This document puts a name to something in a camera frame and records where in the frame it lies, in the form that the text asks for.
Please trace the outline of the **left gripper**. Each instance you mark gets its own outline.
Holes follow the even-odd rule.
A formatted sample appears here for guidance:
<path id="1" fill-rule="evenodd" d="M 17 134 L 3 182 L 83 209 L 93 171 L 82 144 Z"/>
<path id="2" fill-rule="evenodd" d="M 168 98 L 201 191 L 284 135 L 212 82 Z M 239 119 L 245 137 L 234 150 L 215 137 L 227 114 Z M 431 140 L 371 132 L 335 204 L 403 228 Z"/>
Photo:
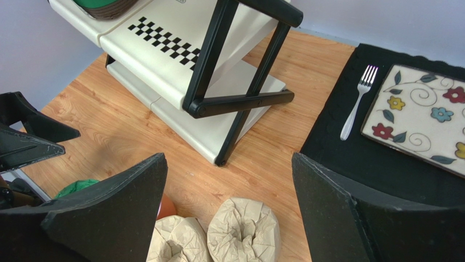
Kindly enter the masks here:
<path id="1" fill-rule="evenodd" d="M 21 122 L 26 133 L 9 126 Z M 1 94 L 1 172 L 13 171 L 65 154 L 62 142 L 78 138 L 80 132 L 44 115 L 21 92 Z M 1 177 L 1 210 L 40 206 L 44 201 L 21 178 Z"/>

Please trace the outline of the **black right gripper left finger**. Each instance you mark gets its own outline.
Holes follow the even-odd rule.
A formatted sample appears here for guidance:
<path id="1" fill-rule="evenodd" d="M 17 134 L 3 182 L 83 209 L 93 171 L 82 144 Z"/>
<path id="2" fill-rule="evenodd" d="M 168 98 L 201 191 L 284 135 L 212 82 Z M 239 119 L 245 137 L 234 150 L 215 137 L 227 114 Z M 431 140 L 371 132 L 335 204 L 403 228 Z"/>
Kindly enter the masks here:
<path id="1" fill-rule="evenodd" d="M 163 153 L 37 207 L 1 211 L 1 261 L 145 261 L 168 173 Z"/>

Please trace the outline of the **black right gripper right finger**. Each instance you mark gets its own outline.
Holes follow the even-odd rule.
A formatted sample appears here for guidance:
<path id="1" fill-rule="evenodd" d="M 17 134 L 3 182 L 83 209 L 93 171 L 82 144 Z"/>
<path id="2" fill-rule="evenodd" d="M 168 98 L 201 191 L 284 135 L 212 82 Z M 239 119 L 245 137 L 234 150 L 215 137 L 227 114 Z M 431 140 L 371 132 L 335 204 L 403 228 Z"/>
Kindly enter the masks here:
<path id="1" fill-rule="evenodd" d="M 386 194 L 301 153 L 291 164 L 313 261 L 464 261 L 463 205 Z"/>

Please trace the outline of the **green roll front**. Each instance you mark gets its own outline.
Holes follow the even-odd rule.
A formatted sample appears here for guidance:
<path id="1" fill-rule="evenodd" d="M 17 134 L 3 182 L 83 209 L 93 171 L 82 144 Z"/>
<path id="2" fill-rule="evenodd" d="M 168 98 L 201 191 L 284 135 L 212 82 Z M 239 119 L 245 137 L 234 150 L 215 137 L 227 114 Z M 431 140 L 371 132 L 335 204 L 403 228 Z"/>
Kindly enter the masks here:
<path id="1" fill-rule="evenodd" d="M 78 181 L 75 181 L 69 185 L 67 185 L 66 187 L 64 187 L 62 190 L 60 190 L 57 195 L 55 196 L 55 199 L 58 199 L 60 197 L 63 197 L 63 196 L 66 196 L 66 195 L 69 195 L 71 193 L 75 193 L 75 192 L 78 192 L 80 190 L 83 190 L 89 186 L 92 186 L 96 183 L 98 183 L 99 181 L 98 180 L 95 180 L 95 179 L 86 179 L 86 180 L 78 180 Z"/>

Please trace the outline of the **green roll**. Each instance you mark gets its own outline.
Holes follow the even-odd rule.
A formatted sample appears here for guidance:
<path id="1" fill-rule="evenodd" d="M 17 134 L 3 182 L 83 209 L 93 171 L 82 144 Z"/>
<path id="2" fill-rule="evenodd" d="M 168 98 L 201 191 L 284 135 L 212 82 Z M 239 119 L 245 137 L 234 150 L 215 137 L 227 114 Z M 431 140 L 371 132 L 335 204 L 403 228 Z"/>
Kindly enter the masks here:
<path id="1" fill-rule="evenodd" d="M 83 190 L 89 186 L 92 186 L 96 183 L 98 183 L 99 181 L 98 180 L 95 180 L 95 179 L 86 179 L 86 180 L 78 180 L 78 181 L 75 181 L 69 185 L 67 185 L 66 187 L 64 187 L 62 190 L 60 190 L 57 195 L 55 196 L 55 199 L 58 199 L 60 197 L 63 197 L 63 196 L 66 196 L 66 195 L 69 195 L 71 193 L 75 193 L 75 192 L 78 192 L 80 190 Z"/>
<path id="2" fill-rule="evenodd" d="M 121 17 L 138 0 L 73 0 L 88 15 L 97 20 L 113 20 Z"/>

